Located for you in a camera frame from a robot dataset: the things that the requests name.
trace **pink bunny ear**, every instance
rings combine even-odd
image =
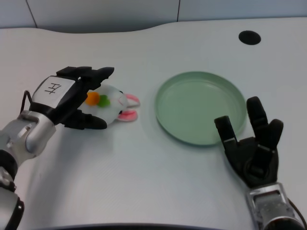
[[[138,119],[138,113],[135,110],[126,110],[123,111],[118,117],[117,120],[119,121],[135,121]]]
[[[140,105],[140,100],[136,96],[128,93],[126,93],[125,96],[128,100],[128,107],[135,107]]]

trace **robotic arm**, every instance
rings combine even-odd
[[[21,113],[0,131],[0,230],[17,229],[24,203],[14,193],[18,167],[39,156],[59,123],[75,129],[104,129],[106,122],[78,110],[89,90],[101,86],[114,68],[67,67],[45,79],[31,98],[25,92]],[[30,101],[24,110],[25,97]]]
[[[283,123],[274,119],[268,124],[258,97],[247,100],[247,110],[255,137],[237,141],[228,116],[219,117],[214,122],[230,165],[250,188],[247,202],[255,228],[304,230],[306,222],[303,216],[287,198],[282,184],[277,182],[277,144]]]

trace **black hole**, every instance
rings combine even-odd
[[[261,41],[261,37],[254,31],[242,31],[239,34],[239,39],[246,45],[256,45]]]

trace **black cable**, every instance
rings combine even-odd
[[[297,212],[298,216],[301,218],[304,228],[307,230],[307,223],[305,221],[305,218],[303,217],[302,213],[298,210],[298,208],[293,204],[293,202],[288,198],[289,204],[293,207],[293,209]]]
[[[20,113],[24,110],[25,99],[26,99],[27,96],[28,96],[30,104],[32,104],[32,98],[31,98],[29,91],[28,90],[24,91],[24,97],[23,97],[23,101],[21,103]]]

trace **white wall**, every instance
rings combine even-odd
[[[67,33],[133,31],[177,20],[302,16],[307,0],[0,0],[0,28],[36,23]]]
[[[0,28],[35,27],[25,0],[0,0]]]
[[[124,32],[177,21],[179,0],[28,0],[39,28]]]
[[[305,16],[307,0],[181,0],[178,20]]]

